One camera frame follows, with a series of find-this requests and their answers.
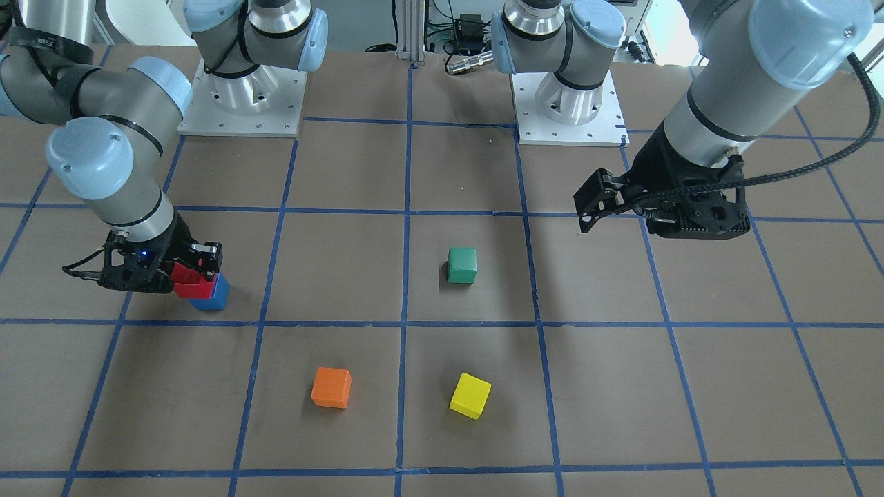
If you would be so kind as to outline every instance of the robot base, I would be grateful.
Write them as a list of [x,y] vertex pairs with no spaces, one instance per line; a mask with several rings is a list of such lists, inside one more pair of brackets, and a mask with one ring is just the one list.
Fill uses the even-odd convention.
[[214,88],[200,61],[194,77],[194,101],[187,108],[187,118],[178,126],[178,132],[196,136],[297,137],[307,73],[265,67],[279,80],[279,88],[268,96],[268,100],[272,99],[270,108],[256,114],[238,115],[215,104]]
[[513,74],[513,101],[519,123],[519,143],[525,145],[576,145],[584,147],[620,147],[629,144],[620,101],[613,87],[611,73],[605,77],[604,100],[592,121],[569,126],[549,119],[537,108],[534,98],[545,73]]

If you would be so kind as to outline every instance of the gray floor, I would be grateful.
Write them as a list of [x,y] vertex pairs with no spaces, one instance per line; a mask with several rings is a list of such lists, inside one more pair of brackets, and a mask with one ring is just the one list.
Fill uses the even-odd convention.
[[[199,58],[106,65],[144,54]],[[105,228],[47,176],[50,126],[0,118],[0,495],[884,495],[884,133],[751,188],[733,241],[631,216],[578,236],[570,196],[624,170],[691,73],[615,65],[632,144],[554,148],[516,145],[505,76],[441,60],[330,53],[298,141],[168,147],[158,181],[225,246],[215,313],[62,274]],[[840,74],[749,173],[865,121]],[[462,245],[472,287],[440,272]],[[348,409],[310,401],[319,365],[353,373]],[[463,371],[493,385],[478,421],[447,407]]]

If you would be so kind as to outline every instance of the cube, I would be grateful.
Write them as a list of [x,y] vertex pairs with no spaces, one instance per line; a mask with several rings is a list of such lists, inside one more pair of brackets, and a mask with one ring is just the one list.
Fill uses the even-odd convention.
[[476,249],[451,247],[448,249],[448,283],[472,285],[476,281]]
[[350,371],[335,368],[316,368],[310,398],[317,406],[346,409],[350,402]]
[[491,383],[467,373],[461,373],[461,379],[457,382],[454,396],[451,398],[451,404],[448,407],[466,417],[478,419],[485,409],[488,393],[491,390]]

